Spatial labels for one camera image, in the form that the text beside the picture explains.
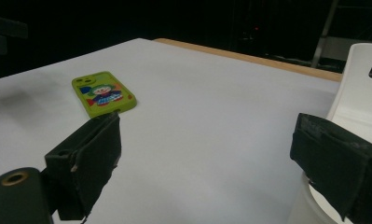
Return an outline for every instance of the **green phone case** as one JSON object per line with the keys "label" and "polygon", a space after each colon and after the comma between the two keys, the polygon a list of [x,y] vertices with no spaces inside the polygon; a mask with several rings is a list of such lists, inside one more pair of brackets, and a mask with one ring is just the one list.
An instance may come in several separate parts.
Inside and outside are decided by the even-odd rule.
{"label": "green phone case", "polygon": [[135,96],[109,72],[77,77],[72,86],[91,118],[136,106]]}

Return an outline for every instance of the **white table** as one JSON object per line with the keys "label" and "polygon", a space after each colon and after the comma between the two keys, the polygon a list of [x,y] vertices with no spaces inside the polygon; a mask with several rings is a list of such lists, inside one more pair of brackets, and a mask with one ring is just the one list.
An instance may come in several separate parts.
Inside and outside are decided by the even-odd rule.
{"label": "white table", "polygon": [[104,70],[138,105],[120,114],[122,157],[88,223],[286,222],[296,117],[325,118],[338,83],[143,39],[1,78],[0,175],[45,168],[89,119],[71,80]]}

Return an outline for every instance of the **dark background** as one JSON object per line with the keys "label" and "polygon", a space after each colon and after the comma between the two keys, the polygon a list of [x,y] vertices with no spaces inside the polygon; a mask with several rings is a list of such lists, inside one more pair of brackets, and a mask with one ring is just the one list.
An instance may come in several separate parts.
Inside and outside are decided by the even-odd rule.
{"label": "dark background", "polygon": [[[0,17],[28,24],[8,37],[0,77],[134,38],[170,38],[309,62],[332,0],[1,0]],[[372,0],[341,0],[331,35],[372,40]],[[334,65],[340,72],[341,65]]]}

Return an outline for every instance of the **black fabric cover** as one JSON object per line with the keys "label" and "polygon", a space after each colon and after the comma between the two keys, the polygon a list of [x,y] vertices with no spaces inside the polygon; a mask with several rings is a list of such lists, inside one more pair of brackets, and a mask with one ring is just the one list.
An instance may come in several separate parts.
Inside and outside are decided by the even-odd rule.
{"label": "black fabric cover", "polygon": [[39,171],[31,167],[0,175],[0,224],[53,224],[41,182]]}
{"label": "black fabric cover", "polygon": [[371,143],[329,120],[299,114],[290,157],[342,219],[372,223]]}
{"label": "black fabric cover", "polygon": [[46,155],[48,177],[61,189],[61,220],[88,216],[120,154],[119,117],[113,112],[90,119]]}

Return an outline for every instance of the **table edge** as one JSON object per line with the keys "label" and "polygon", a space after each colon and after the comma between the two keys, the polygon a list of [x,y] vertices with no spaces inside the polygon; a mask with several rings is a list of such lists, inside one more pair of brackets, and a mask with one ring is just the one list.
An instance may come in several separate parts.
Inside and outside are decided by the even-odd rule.
{"label": "table edge", "polygon": [[279,69],[290,71],[290,72],[296,72],[296,73],[306,75],[306,76],[319,77],[319,78],[336,81],[336,82],[339,82],[342,79],[342,75],[339,73],[324,71],[320,69],[300,66],[300,65],[291,64],[291,63],[278,62],[278,61],[274,61],[270,59],[258,58],[255,56],[240,54],[240,53],[231,52],[231,51],[227,51],[223,49],[213,49],[213,48],[204,47],[201,45],[190,44],[190,43],[181,42],[177,40],[171,40],[167,38],[158,38],[158,39],[154,39],[154,41],[180,47],[183,49],[193,49],[196,51],[224,56],[224,57],[237,59],[237,60],[241,60],[241,61],[245,61],[249,63],[258,63],[258,64],[262,64],[265,66],[279,68]]}

